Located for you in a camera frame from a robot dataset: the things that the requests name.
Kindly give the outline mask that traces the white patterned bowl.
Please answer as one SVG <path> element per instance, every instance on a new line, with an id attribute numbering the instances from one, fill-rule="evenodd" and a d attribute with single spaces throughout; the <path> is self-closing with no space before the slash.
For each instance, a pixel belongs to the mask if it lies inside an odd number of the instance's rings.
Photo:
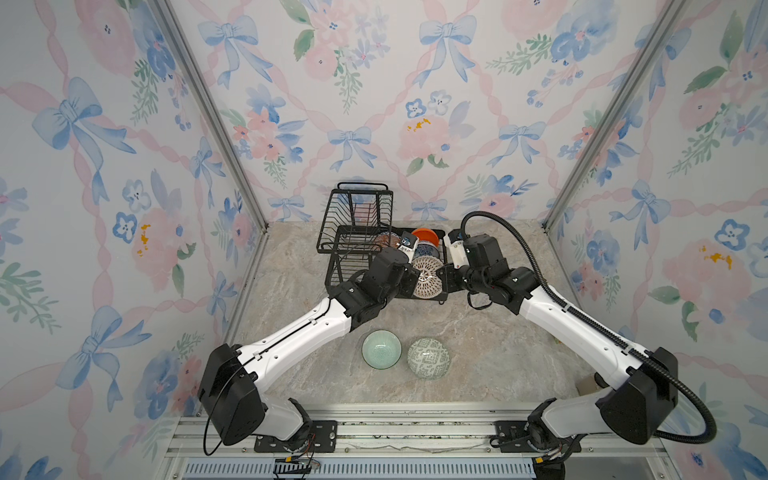
<path id="1" fill-rule="evenodd" d="M 413 267 L 419 271 L 413 296 L 430 300 L 443 293 L 443 282 L 438 275 L 438 271 L 444 266 L 439 258 L 433 256 L 420 256 L 413 260 Z"/>

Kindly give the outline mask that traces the orange bowl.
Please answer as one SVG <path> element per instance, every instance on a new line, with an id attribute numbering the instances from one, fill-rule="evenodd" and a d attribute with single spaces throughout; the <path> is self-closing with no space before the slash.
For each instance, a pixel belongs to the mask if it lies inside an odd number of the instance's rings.
<path id="1" fill-rule="evenodd" d="M 435 247 L 439 245 L 440 238 L 437 233 L 429 228 L 417 228 L 412 234 L 418 239 L 419 243 L 428 243 Z"/>

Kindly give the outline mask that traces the pale green bowl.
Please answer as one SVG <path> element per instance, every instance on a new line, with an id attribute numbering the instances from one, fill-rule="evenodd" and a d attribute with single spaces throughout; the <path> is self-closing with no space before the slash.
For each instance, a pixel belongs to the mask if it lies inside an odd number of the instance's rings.
<path id="1" fill-rule="evenodd" d="M 388 330 L 377 330 L 364 339 L 362 357 L 365 363 L 376 370 L 386 370 L 395 366 L 402 355 L 399 338 Z"/>

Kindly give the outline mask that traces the red patterned bowl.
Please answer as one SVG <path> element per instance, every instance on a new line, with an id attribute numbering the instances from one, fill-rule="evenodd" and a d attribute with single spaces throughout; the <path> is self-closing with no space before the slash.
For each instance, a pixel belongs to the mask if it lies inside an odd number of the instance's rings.
<path id="1" fill-rule="evenodd" d="M 381 247 L 382 249 L 386 247 L 392 247 L 392 248 L 398 249 L 400 245 L 400 236 L 397 235 L 395 232 L 385 232 L 385 233 L 379 234 L 374 239 L 374 244 Z"/>

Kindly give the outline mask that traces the blue floral bowl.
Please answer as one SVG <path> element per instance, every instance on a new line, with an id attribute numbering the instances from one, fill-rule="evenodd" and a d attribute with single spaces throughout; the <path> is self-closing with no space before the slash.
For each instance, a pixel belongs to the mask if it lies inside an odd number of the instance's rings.
<path id="1" fill-rule="evenodd" d="M 430 242 L 419 241 L 415 250 L 414 257 L 419 258 L 423 256 L 440 258 L 440 250 L 437 246 Z"/>

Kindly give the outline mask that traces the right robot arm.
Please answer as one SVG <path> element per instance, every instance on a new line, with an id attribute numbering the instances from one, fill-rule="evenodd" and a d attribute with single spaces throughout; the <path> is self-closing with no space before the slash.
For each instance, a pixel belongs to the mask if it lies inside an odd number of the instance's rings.
<path id="1" fill-rule="evenodd" d="M 663 376 L 630 353 L 633 343 L 603 332 L 526 267 L 510 268 L 498 241 L 487 234 L 444 237 L 451 261 L 443 270 L 449 292 L 484 294 L 560 340 L 602 378 L 596 393 L 570 400 L 549 399 L 528 416 L 527 441 L 544 452 L 579 435 L 613 433 L 642 445 L 677 404 L 677 391 Z"/>

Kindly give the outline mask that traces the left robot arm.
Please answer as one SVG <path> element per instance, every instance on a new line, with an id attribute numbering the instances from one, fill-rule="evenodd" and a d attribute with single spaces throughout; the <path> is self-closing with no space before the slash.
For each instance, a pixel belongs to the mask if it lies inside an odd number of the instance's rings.
<path id="1" fill-rule="evenodd" d="M 198 399 L 219 443 L 235 445 L 255 434 L 289 451 L 310 441 L 313 420 L 295 399 L 273 399 L 270 386 L 315 350 L 375 319 L 398 295 L 415 289 L 414 250 L 387 247 L 370 267 L 333 287 L 308 313 L 247 345 L 224 343 L 205 365 Z"/>

